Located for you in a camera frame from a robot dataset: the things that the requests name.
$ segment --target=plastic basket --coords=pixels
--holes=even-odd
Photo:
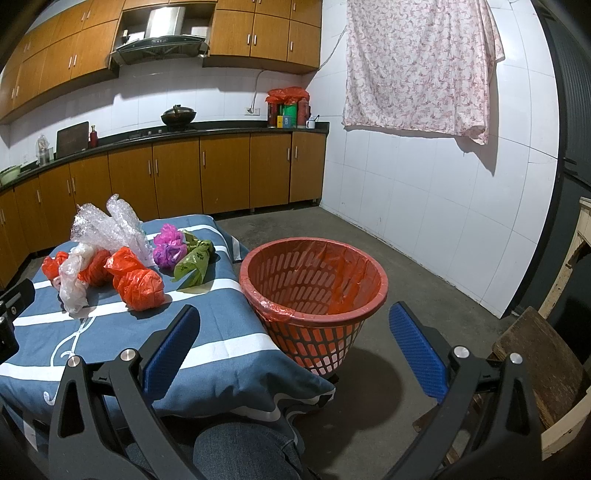
[[[250,252],[240,285],[275,344],[317,375],[332,374],[343,362],[388,293],[384,269],[368,254],[308,237]]]

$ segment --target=countertop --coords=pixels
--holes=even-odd
[[[48,165],[32,168],[22,171],[21,174],[12,182],[2,185],[0,193],[13,188],[19,183],[39,175],[47,170],[69,163],[74,160],[81,160],[87,157],[93,157],[101,153],[114,150],[123,150],[124,148],[135,147],[146,143],[162,142],[166,140],[178,140],[182,138],[205,137],[208,135],[231,135],[231,134],[282,134],[292,132],[304,133],[329,133],[328,122],[316,122],[317,128],[270,128],[266,120],[224,120],[215,122],[194,122],[189,124],[186,129],[171,129],[166,125],[157,125],[156,127],[143,128],[141,130],[131,130],[117,135],[111,135],[105,138],[99,138],[99,146],[89,148],[67,157],[59,158]]]

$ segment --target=kitchen cabinet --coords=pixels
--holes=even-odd
[[[51,44],[51,37],[59,19],[60,14],[57,14],[29,32],[29,41],[25,45],[23,60],[32,57]]]
[[[0,216],[2,217],[0,223],[2,223],[4,232],[6,233],[15,268],[18,269],[27,258],[29,249],[25,240],[25,234],[22,232],[17,200],[12,189],[9,189],[0,196]]]
[[[107,200],[112,195],[107,154],[70,163],[70,179],[77,205],[92,203],[106,212]]]
[[[45,218],[39,178],[33,177],[14,187],[18,216],[30,252],[54,247]]]
[[[59,245],[70,239],[72,222],[76,216],[76,203],[70,184],[70,167],[68,164],[52,168],[39,175],[43,210],[51,244]]]
[[[287,61],[320,67],[320,29],[300,22],[290,22]]]
[[[86,14],[90,7],[90,0],[74,5],[60,14],[56,28],[51,36],[51,43],[62,40],[82,30]]]
[[[209,53],[248,57],[251,54],[254,17],[254,14],[248,12],[216,10],[213,16]]]
[[[289,20],[255,14],[251,57],[286,61],[289,32]]]
[[[39,93],[70,80],[77,41],[78,34],[71,35],[54,43],[47,49],[47,67],[43,68],[41,74]]]
[[[140,220],[158,218],[152,145],[109,153],[113,193],[129,203]]]
[[[289,18],[290,10],[291,0],[256,0],[255,12],[258,14]]]
[[[200,141],[203,213],[250,207],[249,135],[216,135]]]
[[[12,100],[17,88],[18,68],[4,71],[0,82],[0,118],[12,110]]]
[[[322,0],[291,0],[291,19],[320,28]]]
[[[112,20],[119,20],[123,10],[123,2],[124,0],[92,0],[84,18],[82,30]]]
[[[256,0],[217,0],[216,9],[254,12]]]
[[[152,159],[160,218],[203,213],[199,140],[154,144]]]
[[[108,68],[118,20],[82,30],[72,60],[72,78]]]
[[[293,132],[291,138],[290,202],[322,197],[326,136]]]
[[[251,208],[289,202],[290,161],[290,134],[251,134]]]
[[[17,88],[14,91],[14,99],[12,100],[13,109],[28,102],[39,93],[39,82],[47,50],[45,48],[21,63],[18,71]]]

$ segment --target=blue gripper pad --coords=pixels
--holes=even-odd
[[[152,333],[142,345],[139,350],[142,356],[140,379],[147,401],[164,398],[200,327],[197,309],[185,305],[166,330]]]
[[[448,390],[446,365],[417,326],[418,320],[404,303],[398,302],[390,308],[389,323],[390,331],[425,395],[441,403]]]

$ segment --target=red plastic bag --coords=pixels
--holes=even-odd
[[[113,275],[113,286],[131,310],[141,312],[164,303],[162,278],[146,268],[129,247],[109,257],[105,269]]]
[[[269,90],[267,94],[269,95],[266,99],[267,103],[293,105],[302,100],[302,98],[310,101],[310,94],[302,87],[276,88]]]
[[[108,250],[99,250],[90,265],[78,274],[78,278],[92,287],[102,287],[112,281],[113,275],[105,269],[105,263],[110,256]]]
[[[65,262],[68,256],[69,255],[66,252],[58,252],[56,253],[55,258],[45,257],[43,265],[41,266],[41,271],[45,274],[48,280],[53,281],[56,277],[59,277],[60,265]]]

